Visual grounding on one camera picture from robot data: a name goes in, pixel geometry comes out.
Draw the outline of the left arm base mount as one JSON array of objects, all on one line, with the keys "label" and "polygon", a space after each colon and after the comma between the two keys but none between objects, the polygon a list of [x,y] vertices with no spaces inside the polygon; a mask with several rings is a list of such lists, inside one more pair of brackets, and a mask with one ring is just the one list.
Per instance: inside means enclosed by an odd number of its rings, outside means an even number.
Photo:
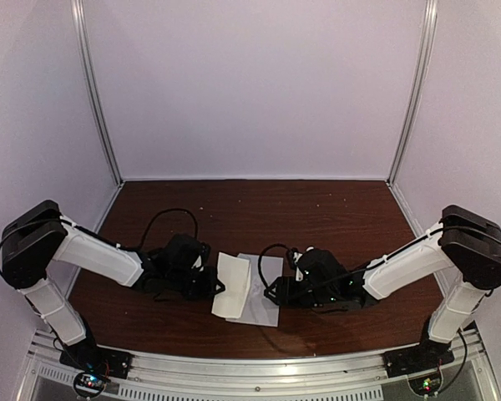
[{"label": "left arm base mount", "polygon": [[61,352],[59,362],[79,370],[73,377],[73,390],[80,398],[96,398],[114,378],[126,379],[132,363],[132,354],[109,348],[100,348],[94,362],[81,362],[69,350]]}]

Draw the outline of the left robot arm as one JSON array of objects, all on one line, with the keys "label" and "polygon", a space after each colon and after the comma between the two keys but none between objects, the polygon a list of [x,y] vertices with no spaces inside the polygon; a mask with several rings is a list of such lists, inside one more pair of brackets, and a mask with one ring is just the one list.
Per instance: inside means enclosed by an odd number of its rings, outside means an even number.
[{"label": "left robot arm", "polygon": [[20,292],[56,333],[63,350],[86,371],[103,364],[103,352],[85,319],[48,273],[55,262],[106,277],[121,287],[158,294],[178,292],[186,300],[211,299],[225,290],[210,246],[195,235],[175,234],[161,248],[123,246],[78,225],[53,200],[9,223],[0,241],[0,277]]}]

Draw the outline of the grey envelope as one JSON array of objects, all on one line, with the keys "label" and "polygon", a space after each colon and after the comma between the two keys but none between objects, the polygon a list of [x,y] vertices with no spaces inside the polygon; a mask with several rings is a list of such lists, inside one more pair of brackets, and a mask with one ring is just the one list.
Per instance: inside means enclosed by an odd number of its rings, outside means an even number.
[{"label": "grey envelope", "polygon": [[[250,290],[240,318],[228,319],[227,322],[241,323],[262,327],[278,327],[280,308],[264,296],[264,285],[258,273],[258,256],[240,253],[239,258],[250,261]],[[283,259],[277,256],[263,256],[261,259],[262,275],[271,283],[283,272]]]}]

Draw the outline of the white letter sheet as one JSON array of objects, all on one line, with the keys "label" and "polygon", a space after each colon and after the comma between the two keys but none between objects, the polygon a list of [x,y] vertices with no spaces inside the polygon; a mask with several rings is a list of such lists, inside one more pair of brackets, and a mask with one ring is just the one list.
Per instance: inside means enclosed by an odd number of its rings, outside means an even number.
[{"label": "white letter sheet", "polygon": [[211,313],[222,318],[240,318],[251,285],[251,262],[220,252],[217,271],[225,290],[215,295]]}]

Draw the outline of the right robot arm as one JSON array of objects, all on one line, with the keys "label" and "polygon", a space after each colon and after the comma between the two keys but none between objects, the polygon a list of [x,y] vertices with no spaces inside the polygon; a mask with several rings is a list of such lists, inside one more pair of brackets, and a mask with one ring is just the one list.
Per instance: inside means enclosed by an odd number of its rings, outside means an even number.
[{"label": "right robot arm", "polygon": [[390,254],[348,271],[330,251],[310,247],[286,251],[294,276],[266,282],[263,295],[279,307],[336,312],[372,307],[395,291],[444,269],[458,275],[442,303],[427,320],[421,341],[408,348],[417,368],[430,368],[444,353],[478,304],[501,287],[501,228],[460,206],[422,235]]}]

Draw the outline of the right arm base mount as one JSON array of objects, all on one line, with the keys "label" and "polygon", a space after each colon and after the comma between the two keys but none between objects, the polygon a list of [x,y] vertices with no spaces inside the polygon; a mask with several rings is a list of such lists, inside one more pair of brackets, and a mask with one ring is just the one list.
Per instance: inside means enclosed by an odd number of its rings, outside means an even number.
[{"label": "right arm base mount", "polygon": [[428,352],[418,352],[416,347],[388,351],[383,354],[383,362],[389,378],[407,377],[412,392],[420,397],[436,396],[443,387],[442,367],[452,363],[454,356],[446,351],[440,356]]}]

